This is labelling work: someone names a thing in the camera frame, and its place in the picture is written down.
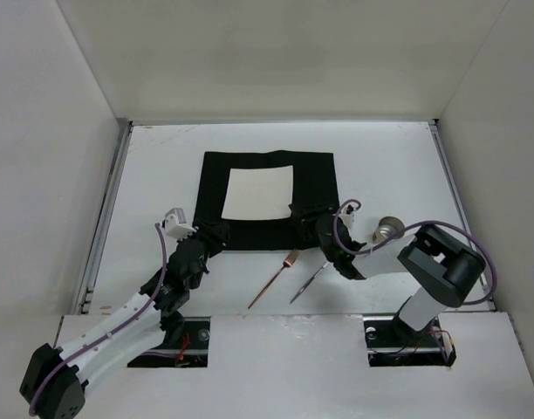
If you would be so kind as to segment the copper fork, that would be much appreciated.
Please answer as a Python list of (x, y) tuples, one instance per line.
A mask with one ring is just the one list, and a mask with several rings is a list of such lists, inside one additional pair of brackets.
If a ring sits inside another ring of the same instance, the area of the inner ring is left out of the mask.
[(286, 269), (290, 269), (297, 261), (299, 256), (300, 250), (294, 249), (292, 250), (284, 259), (281, 267), (276, 271), (276, 273), (272, 276), (272, 278), (269, 279), (267, 284), (261, 289), (261, 291), (258, 293), (258, 295), (250, 302), (248, 305), (248, 309), (251, 309), (256, 302), (263, 297), (263, 295), (268, 291), (268, 289), (272, 286), (272, 284), (275, 282), (277, 277)]

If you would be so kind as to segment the black cloth placemat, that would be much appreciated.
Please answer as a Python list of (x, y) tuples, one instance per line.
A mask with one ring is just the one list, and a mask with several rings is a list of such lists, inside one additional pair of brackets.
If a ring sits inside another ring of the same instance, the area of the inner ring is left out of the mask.
[(229, 251), (286, 251), (315, 247), (303, 244), (291, 225), (290, 217), (270, 221), (231, 221), (222, 219), (229, 172), (232, 168), (293, 167), (292, 203), (339, 204), (338, 184), (331, 153), (277, 150), (267, 153), (208, 151), (195, 204), (194, 221), (226, 223)]

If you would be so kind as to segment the square white plate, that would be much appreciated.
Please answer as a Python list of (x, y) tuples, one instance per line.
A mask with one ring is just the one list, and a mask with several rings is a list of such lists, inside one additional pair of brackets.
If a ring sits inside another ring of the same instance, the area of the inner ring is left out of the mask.
[(293, 167), (232, 168), (222, 207), (222, 219), (270, 221), (291, 216)]

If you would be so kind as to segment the white paper cup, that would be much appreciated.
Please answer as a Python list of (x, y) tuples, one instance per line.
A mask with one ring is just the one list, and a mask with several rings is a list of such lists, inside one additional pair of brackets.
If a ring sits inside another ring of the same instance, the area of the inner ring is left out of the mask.
[(384, 216), (378, 221), (378, 225), (373, 231), (372, 241), (374, 244), (382, 243), (391, 236), (402, 237), (405, 224), (395, 216)]

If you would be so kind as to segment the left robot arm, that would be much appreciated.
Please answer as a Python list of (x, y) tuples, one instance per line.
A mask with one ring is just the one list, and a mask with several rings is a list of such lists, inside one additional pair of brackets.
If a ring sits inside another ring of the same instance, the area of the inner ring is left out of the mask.
[(75, 417), (106, 377), (139, 357), (143, 365), (204, 365), (209, 325), (187, 323), (180, 309), (228, 237), (224, 224), (198, 223), (173, 253), (162, 252), (159, 270), (117, 311), (75, 340), (39, 347), (19, 389), (30, 416)]

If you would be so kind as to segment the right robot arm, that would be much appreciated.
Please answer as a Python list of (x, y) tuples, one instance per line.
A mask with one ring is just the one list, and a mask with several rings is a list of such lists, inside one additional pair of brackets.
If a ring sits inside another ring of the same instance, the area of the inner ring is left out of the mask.
[(384, 222), (383, 239), (368, 246), (352, 240), (354, 199), (338, 209), (291, 208), (291, 221), (300, 239), (319, 247), (328, 264), (344, 278), (367, 280), (381, 275), (407, 273), (418, 284), (394, 315), (402, 333), (420, 333), (440, 313), (458, 308), (491, 262), (475, 239), (458, 227), (435, 220), (405, 226)]

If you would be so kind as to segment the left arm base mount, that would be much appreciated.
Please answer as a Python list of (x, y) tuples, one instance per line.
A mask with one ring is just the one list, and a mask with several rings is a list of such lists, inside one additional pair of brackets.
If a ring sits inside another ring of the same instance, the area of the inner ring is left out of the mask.
[(176, 312), (164, 321), (163, 342), (130, 361), (129, 368), (202, 368), (208, 366), (210, 317), (185, 317)]

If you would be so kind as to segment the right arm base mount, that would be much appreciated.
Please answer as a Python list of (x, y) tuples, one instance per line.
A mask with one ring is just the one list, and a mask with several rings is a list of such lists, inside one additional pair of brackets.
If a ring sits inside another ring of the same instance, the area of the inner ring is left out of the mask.
[(452, 336), (437, 318), (419, 332), (393, 316), (365, 317), (363, 326), (371, 367), (452, 367), (457, 359)]

